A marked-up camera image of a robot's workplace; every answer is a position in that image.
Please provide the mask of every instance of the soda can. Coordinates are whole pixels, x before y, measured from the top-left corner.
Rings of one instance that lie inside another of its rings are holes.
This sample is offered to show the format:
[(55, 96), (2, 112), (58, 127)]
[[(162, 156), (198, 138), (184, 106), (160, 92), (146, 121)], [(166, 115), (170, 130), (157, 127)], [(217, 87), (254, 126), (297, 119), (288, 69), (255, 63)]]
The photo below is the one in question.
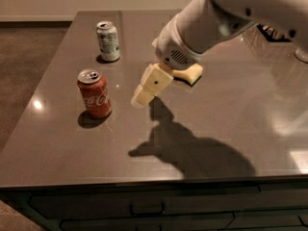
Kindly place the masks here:
[(85, 69), (78, 75), (77, 86), (84, 99), (86, 109), (92, 118), (103, 118), (112, 111), (104, 75), (94, 69)]
[(119, 59), (117, 30), (113, 22), (101, 21), (97, 24), (97, 38), (102, 59), (114, 62)]

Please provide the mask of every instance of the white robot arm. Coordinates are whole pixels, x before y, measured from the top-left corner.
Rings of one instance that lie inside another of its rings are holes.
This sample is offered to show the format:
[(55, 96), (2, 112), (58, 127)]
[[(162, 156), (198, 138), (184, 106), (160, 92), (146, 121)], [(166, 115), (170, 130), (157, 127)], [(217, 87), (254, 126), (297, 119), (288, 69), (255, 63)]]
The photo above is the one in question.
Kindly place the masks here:
[[(308, 62), (308, 0), (192, 0), (154, 40), (155, 54), (161, 62), (146, 70), (132, 104), (145, 106), (170, 83), (171, 71), (199, 63), (211, 47), (241, 34), (254, 23), (268, 24), (288, 36), (298, 46), (296, 56)], [(156, 79), (150, 78), (151, 69)], [(170, 75), (169, 80), (159, 80), (161, 70)], [(144, 91), (148, 94), (146, 101), (139, 98)]]

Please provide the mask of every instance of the drawer handle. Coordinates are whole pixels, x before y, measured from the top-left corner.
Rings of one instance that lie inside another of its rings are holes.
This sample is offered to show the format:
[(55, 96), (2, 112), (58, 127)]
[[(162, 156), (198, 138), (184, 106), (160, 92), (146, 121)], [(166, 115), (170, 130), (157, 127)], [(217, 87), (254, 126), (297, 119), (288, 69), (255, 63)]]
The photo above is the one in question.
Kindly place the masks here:
[(160, 231), (163, 231), (163, 226), (162, 225), (160, 225)]
[(161, 216), (165, 213), (165, 204), (162, 203), (162, 209), (159, 212), (138, 213), (134, 211), (134, 207), (132, 204), (129, 206), (129, 211), (133, 217)]

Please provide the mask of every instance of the countertop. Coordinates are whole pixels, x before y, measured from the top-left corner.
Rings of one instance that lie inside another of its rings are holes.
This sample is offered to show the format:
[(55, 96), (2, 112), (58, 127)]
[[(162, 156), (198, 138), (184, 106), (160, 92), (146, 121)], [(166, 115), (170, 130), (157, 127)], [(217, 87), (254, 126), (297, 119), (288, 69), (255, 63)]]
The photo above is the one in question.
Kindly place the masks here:
[[(0, 188), (295, 177), (308, 172), (308, 65), (255, 28), (212, 48), (191, 88), (149, 107), (131, 97), (156, 63), (152, 40), (176, 11), (79, 12), (0, 154)], [(99, 61), (96, 24), (113, 21), (120, 60)], [(107, 78), (112, 114), (91, 120), (77, 88)]]

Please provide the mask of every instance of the floor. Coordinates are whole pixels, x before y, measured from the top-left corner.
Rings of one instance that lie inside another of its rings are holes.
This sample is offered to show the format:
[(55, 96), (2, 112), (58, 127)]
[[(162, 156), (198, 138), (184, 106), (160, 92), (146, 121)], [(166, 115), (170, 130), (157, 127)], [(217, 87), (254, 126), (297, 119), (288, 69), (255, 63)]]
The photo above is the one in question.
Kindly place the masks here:
[[(67, 31), (12, 26), (0, 26), (0, 153)], [(0, 231), (44, 230), (0, 201)]]

